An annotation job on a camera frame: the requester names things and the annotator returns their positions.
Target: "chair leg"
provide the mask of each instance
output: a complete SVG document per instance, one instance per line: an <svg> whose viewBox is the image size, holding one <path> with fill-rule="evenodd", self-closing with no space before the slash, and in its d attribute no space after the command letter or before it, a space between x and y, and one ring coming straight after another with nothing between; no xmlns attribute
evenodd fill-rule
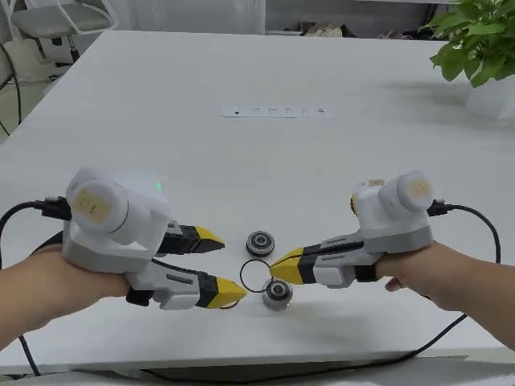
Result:
<svg viewBox="0 0 515 386"><path fill-rule="evenodd" d="M73 60L73 63L75 63L80 58L80 54L75 47L75 43L73 42L73 37L72 36L67 36L67 37L68 37L68 43L70 43L70 54L72 54L72 60Z"/></svg>

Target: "chair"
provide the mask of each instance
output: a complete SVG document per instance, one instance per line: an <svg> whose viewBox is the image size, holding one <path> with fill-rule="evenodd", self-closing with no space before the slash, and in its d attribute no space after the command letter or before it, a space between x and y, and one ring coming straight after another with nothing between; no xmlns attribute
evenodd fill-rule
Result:
<svg viewBox="0 0 515 386"><path fill-rule="evenodd" d="M74 35L87 35L116 28L117 17L107 0L76 0L72 4L43 6L28 10L13 10L10 21L21 32L37 39L51 39L55 45L62 44L62 38L68 38L73 63L80 55L73 42Z"/></svg>

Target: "white curtain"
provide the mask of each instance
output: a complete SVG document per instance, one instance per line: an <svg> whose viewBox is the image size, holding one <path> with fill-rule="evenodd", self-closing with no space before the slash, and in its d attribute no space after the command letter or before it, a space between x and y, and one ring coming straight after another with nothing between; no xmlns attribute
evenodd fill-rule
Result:
<svg viewBox="0 0 515 386"><path fill-rule="evenodd" d="M262 34L265 0L109 0L119 29Z"/></svg>

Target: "white table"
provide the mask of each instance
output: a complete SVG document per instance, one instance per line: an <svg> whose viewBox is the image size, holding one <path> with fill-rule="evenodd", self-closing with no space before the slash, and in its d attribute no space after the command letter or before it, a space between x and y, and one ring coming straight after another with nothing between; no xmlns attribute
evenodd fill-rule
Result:
<svg viewBox="0 0 515 386"><path fill-rule="evenodd" d="M424 170L438 196L483 211L515 263L513 123L473 117L467 85L447 84L428 57L439 43L108 32L0 148L0 212L64 193L83 165L151 170L176 219L203 225L227 248L177 263L237 280L247 235L272 233L270 260L353 232L356 183ZM228 103L321 105L337 119L227 119ZM432 221L437 238L493 259L488 229L467 214ZM60 229L20 213L2 238L6 265ZM251 285L267 279L249 268ZM457 315L384 282L295 288L271 314L259 295L230 311L163 312L105 300L27 334L44 371L372 359L408 351ZM502 350L466 321L429 355ZM0 371L26 371L18 343Z"/></svg>

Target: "cable connector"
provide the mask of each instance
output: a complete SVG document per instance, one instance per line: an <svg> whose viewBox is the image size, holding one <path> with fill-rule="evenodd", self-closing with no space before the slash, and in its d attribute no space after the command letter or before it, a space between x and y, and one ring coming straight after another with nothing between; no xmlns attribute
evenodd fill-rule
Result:
<svg viewBox="0 0 515 386"><path fill-rule="evenodd" d="M446 215L451 209L445 203L445 199L434 199L431 206L427 209L429 217Z"/></svg>
<svg viewBox="0 0 515 386"><path fill-rule="evenodd" d="M42 216L63 221L72 219L72 209L64 197L47 197L44 201L39 202L42 204Z"/></svg>

